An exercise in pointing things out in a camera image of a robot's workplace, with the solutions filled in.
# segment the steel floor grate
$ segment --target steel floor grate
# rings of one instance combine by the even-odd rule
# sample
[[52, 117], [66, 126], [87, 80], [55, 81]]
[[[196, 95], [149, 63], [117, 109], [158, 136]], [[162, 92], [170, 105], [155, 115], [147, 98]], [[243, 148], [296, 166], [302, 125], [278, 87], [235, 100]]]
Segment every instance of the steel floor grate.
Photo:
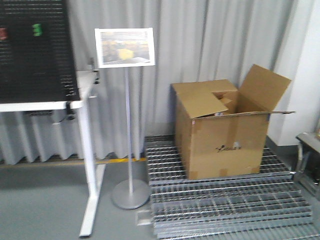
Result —
[[195, 234], [194, 236], [181, 236], [160, 238], [166, 240], [319, 240], [319, 230], [313, 224], [300, 224], [280, 227], [266, 227], [261, 229], [214, 234]]
[[[207, 179], [188, 180], [185, 169], [182, 165], [181, 158], [174, 142], [171, 144], [149, 145], [145, 148], [145, 156], [147, 158], [147, 169], [149, 185], [166, 185], [176, 183], [205, 182]], [[291, 176], [289, 169], [271, 152], [269, 148], [263, 149], [260, 173], [247, 174], [239, 176], [227, 176], [223, 179], [243, 179], [249, 177], [268, 177], [268, 176]]]
[[183, 183], [174, 185], [154, 186], [151, 188], [152, 204], [185, 200], [200, 200], [219, 197], [249, 196], [272, 194], [277, 192], [298, 191], [289, 179], [252, 178], [223, 181], [208, 181], [198, 183]]
[[150, 137], [145, 145], [158, 239], [320, 240], [311, 206], [269, 148], [260, 173], [188, 180], [173, 137]]

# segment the box flap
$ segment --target box flap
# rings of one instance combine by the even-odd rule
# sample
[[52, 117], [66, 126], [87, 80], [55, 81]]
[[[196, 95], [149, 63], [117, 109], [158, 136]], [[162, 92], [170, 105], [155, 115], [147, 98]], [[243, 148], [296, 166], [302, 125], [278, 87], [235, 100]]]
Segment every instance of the box flap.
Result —
[[221, 102], [223, 105], [227, 105], [227, 104], [229, 104], [229, 103], [232, 102], [231, 99], [226, 98], [226, 97], [223, 97], [223, 98], [221, 98], [221, 99], [219, 99], [219, 100], [220, 100], [220, 102]]
[[295, 111], [248, 111], [248, 112], [230, 113], [228, 115], [204, 116], [202, 118], [213, 119], [213, 118], [229, 118], [229, 117], [234, 117], [234, 116], [267, 115], [267, 114], [293, 114], [293, 113], [295, 113]]
[[239, 91], [266, 111], [273, 111], [291, 80], [253, 65]]
[[191, 119], [228, 110], [213, 93], [237, 91], [237, 88], [226, 79], [173, 83], [172, 87]]
[[183, 92], [178, 97], [191, 119], [228, 110], [211, 92]]
[[173, 83], [173, 89], [177, 94], [189, 92], [228, 92], [237, 91], [238, 89], [226, 79], [213, 81], [181, 82]]

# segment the desk leg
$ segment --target desk leg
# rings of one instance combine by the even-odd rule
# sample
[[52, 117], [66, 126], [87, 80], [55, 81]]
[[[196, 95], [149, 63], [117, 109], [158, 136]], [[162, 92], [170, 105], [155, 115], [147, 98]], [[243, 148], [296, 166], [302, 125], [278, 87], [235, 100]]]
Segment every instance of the desk leg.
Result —
[[79, 237], [88, 237], [92, 233], [106, 165], [100, 164], [96, 169], [96, 162], [90, 134], [87, 101], [84, 101], [83, 107], [79, 108], [78, 110], [78, 121], [84, 154], [86, 181], [89, 188], [89, 199], [86, 205]]

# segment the yellow tape line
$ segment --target yellow tape line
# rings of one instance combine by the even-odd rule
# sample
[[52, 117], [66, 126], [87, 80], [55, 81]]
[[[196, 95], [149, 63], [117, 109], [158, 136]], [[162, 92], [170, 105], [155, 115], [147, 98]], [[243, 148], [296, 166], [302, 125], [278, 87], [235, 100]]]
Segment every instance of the yellow tape line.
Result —
[[[143, 162], [146, 158], [142, 157], [139, 160], [133, 158], [133, 162]], [[128, 158], [118, 158], [118, 159], [106, 159], [106, 160], [97, 160], [96, 164], [114, 164], [114, 163], [127, 163]], [[84, 165], [85, 162], [80, 159], [68, 160], [68, 161], [57, 161], [57, 162], [31, 162], [31, 163], [18, 163], [16, 165], [0, 165], [1, 168], [16, 168], [16, 167], [48, 167], [48, 166], [74, 166], [74, 165]]]

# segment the red peg hook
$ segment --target red peg hook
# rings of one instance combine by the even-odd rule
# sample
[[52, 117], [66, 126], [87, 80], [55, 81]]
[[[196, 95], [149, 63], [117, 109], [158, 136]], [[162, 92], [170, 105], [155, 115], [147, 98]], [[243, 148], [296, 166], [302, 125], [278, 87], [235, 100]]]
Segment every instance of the red peg hook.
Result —
[[7, 40], [8, 39], [8, 31], [5, 27], [0, 27], [0, 40]]

